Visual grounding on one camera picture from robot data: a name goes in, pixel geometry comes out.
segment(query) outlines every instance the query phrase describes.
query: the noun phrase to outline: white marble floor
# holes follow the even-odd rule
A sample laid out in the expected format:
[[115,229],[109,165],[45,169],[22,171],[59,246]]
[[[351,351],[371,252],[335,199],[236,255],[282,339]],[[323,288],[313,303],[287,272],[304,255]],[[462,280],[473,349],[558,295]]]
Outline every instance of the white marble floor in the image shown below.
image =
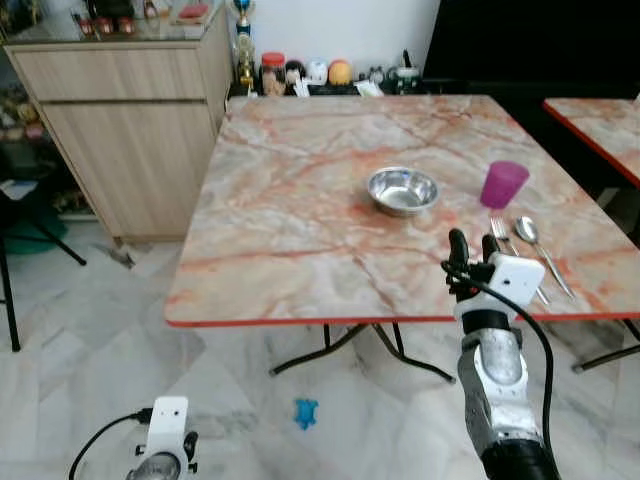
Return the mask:
[[[395,361],[371,332],[331,357],[271,378],[267,369],[321,346],[319,327],[176,330],[163,300],[180,245],[105,254],[94,224],[59,250],[9,258],[24,349],[10,352],[0,318],[0,479],[62,479],[84,442],[111,419],[164,394],[190,399],[200,433],[195,479],[482,479],[464,426],[463,395]],[[412,355],[454,372],[455,324],[403,326]],[[640,356],[576,376],[577,356],[631,342],[615,323],[548,327],[557,372],[552,440],[565,480],[640,478]],[[530,391],[542,399],[541,349],[525,329]],[[296,398],[318,423],[293,421]],[[78,478],[120,480],[146,429],[123,424],[89,451]]]

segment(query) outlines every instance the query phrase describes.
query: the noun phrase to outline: spoon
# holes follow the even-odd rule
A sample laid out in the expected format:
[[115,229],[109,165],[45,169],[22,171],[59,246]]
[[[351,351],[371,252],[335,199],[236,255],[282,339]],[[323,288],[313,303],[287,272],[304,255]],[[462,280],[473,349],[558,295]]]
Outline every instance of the spoon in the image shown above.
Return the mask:
[[556,278],[565,293],[571,298],[575,298],[575,294],[571,290],[571,287],[569,287],[565,281],[562,273],[560,273],[560,270],[556,267],[556,264],[553,262],[549,253],[547,253],[547,251],[542,248],[542,245],[538,243],[538,229],[536,228],[536,224],[533,223],[533,220],[530,217],[518,218],[516,220],[516,233],[522,240],[534,246],[538,254],[544,258],[547,265],[549,265],[551,273],[553,273],[553,276]]

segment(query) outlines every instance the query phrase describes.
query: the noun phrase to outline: blue toy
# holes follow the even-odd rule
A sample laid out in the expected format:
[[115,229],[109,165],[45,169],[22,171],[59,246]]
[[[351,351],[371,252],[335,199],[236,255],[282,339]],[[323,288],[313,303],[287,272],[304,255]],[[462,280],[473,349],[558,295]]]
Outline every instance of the blue toy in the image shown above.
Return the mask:
[[300,428],[306,430],[309,425],[315,425],[316,419],[314,418],[316,407],[318,402],[315,400],[298,399],[296,400],[296,406],[298,407],[298,413],[293,419]]

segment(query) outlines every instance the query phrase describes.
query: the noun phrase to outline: black cable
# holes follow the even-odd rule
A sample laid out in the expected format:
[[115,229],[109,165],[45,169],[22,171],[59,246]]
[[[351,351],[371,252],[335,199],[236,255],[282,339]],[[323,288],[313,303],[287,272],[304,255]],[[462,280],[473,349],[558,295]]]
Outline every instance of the black cable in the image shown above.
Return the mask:
[[73,461],[73,464],[71,465],[71,470],[69,470],[69,480],[74,480],[76,475],[76,470],[78,469],[78,464],[80,463],[80,460],[82,460],[82,457],[84,456],[85,453],[87,453],[87,450],[89,450],[89,447],[93,445],[93,442],[95,442],[98,439],[98,437],[100,437],[100,435],[102,435],[104,432],[109,430],[114,425],[117,425],[120,422],[124,422],[125,420],[138,420],[140,423],[148,424],[151,421],[152,412],[153,412],[152,408],[143,408],[142,410],[139,410],[136,413],[132,413],[130,415],[125,415],[124,417],[116,418],[115,420],[106,424],[104,427],[98,430],[93,435],[93,437],[89,439],[86,445],[82,447],[82,450],[80,450],[80,453],[78,453],[78,455],[76,456],[76,459]]
[[544,397],[542,400],[542,439],[544,440],[545,447],[549,453],[549,457],[551,460],[551,464],[553,465],[553,469],[556,471],[558,478],[560,478],[560,473],[558,472],[558,466],[556,465],[556,459],[553,455],[553,448],[551,447],[551,434],[549,433],[549,417],[551,415],[551,392],[553,390],[553,352],[551,351],[551,345],[549,344],[549,340],[547,336],[542,331],[537,322],[533,319],[531,315],[527,313],[522,307],[513,301],[509,300],[504,295],[496,292],[495,290],[489,288],[486,283],[477,282],[468,276],[466,276],[463,272],[455,269],[448,261],[443,261],[440,263],[442,269],[453,278],[466,283],[467,285],[477,288],[478,290],[482,290],[483,292],[491,295],[492,297],[500,300],[502,303],[512,308],[518,315],[520,315],[525,322],[529,324],[529,326],[533,329],[535,334],[537,335],[540,343],[542,344],[542,348],[544,350],[545,357],[545,378],[544,378]]

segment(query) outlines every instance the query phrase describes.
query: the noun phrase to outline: marble table top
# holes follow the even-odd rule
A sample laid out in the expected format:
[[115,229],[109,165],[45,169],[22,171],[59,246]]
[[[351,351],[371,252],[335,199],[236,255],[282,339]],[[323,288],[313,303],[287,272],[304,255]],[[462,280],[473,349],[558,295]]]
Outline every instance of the marble table top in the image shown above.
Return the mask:
[[[489,164],[531,172],[501,212],[479,202]],[[439,185],[426,214],[393,218],[371,172],[418,168]],[[442,321],[454,299],[439,263],[448,231],[472,257],[492,214],[529,215],[575,291],[549,272],[542,320],[640,316],[640,252],[491,98],[261,98],[232,103],[165,305],[176,327]],[[521,254],[534,250],[513,240]]]
[[545,108],[640,188],[640,101],[552,98]]

